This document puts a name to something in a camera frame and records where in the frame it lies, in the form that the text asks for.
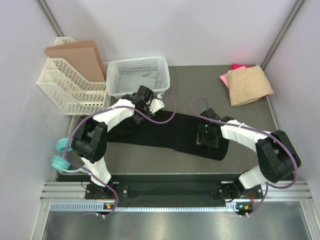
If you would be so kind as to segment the black daisy print t-shirt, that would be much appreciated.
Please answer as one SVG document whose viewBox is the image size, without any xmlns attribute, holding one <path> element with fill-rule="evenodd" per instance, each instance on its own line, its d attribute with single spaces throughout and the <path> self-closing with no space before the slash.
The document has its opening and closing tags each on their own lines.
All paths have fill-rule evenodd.
<svg viewBox="0 0 320 240">
<path fill-rule="evenodd" d="M 220 128 L 219 147 L 196 145 L 198 124 L 216 125 Z M 138 125 L 131 125 L 128 119 L 123 120 L 108 133 L 107 141 L 168 148 L 217 161 L 225 158 L 229 148 L 229 140 L 223 138 L 220 124 L 182 113 L 176 113 L 173 119 L 165 124 L 143 120 Z"/>
</svg>

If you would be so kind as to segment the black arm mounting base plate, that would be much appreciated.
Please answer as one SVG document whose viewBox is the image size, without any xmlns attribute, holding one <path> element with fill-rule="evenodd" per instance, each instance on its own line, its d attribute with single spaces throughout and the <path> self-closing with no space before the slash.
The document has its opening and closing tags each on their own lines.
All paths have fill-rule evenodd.
<svg viewBox="0 0 320 240">
<path fill-rule="evenodd" d="M 178 208 L 223 207 L 227 201 L 260 200 L 260 185 L 238 195 L 235 173 L 214 174 L 114 174 L 109 185 L 119 198 L 119 207 Z"/>
</svg>

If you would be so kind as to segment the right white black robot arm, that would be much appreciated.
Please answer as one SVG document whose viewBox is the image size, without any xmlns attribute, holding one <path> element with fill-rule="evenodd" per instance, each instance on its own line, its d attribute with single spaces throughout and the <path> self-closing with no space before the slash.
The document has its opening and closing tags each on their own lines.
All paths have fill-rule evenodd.
<svg viewBox="0 0 320 240">
<path fill-rule="evenodd" d="M 282 130 L 263 131 L 225 116 L 220 118 L 212 108 L 199 114 L 203 120 L 198 144 L 217 148 L 234 141 L 254 151 L 258 165 L 233 181 L 233 192 L 245 198 L 252 188 L 268 183 L 274 185 L 301 166 L 301 160 L 288 135 Z"/>
</svg>

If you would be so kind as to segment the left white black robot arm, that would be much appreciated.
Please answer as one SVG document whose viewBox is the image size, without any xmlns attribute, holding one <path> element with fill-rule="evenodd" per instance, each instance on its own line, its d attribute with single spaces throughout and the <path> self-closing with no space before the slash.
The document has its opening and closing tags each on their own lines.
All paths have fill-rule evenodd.
<svg viewBox="0 0 320 240">
<path fill-rule="evenodd" d="M 76 130 L 71 147 L 80 156 L 84 168 L 88 170 L 90 184 L 87 190 L 96 198 L 107 199 L 114 191 L 113 185 L 109 183 L 112 176 L 104 159 L 108 133 L 127 119 L 132 126 L 139 125 L 144 118 L 135 110 L 152 117 L 156 112 L 151 107 L 153 101 L 154 92 L 141 85 L 137 92 L 124 95 L 108 107 L 107 112 L 87 119 Z"/>
</svg>

